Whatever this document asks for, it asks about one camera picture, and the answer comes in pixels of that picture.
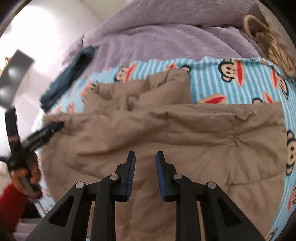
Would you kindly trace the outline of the red sleeve left forearm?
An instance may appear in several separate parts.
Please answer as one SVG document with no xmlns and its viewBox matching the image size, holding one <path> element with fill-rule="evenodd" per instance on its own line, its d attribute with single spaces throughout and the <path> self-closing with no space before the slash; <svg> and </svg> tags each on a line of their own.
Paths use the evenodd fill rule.
<svg viewBox="0 0 296 241">
<path fill-rule="evenodd" d="M 7 233 L 13 233 L 22 217 L 26 205 L 29 203 L 29 197 L 11 183 L 1 195 L 1 228 Z"/>
</svg>

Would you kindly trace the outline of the person's left hand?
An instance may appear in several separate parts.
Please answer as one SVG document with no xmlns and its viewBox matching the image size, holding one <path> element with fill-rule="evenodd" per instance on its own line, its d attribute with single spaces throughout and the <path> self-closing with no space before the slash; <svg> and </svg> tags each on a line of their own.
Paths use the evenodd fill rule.
<svg viewBox="0 0 296 241">
<path fill-rule="evenodd" d="M 30 178 L 30 183 L 32 185 L 39 184 L 39 181 L 41 179 L 41 173 L 39 170 L 38 158 L 36 154 L 34 154 L 34 158 L 35 160 L 34 160 L 33 168 L 31 170 L 31 178 Z M 14 187 L 19 192 L 25 194 L 26 196 L 29 196 L 25 186 L 22 183 L 22 179 L 27 179 L 26 178 L 27 175 L 28 175 L 28 170 L 26 168 L 19 168 L 11 172 L 11 180 L 13 182 Z"/>
</svg>

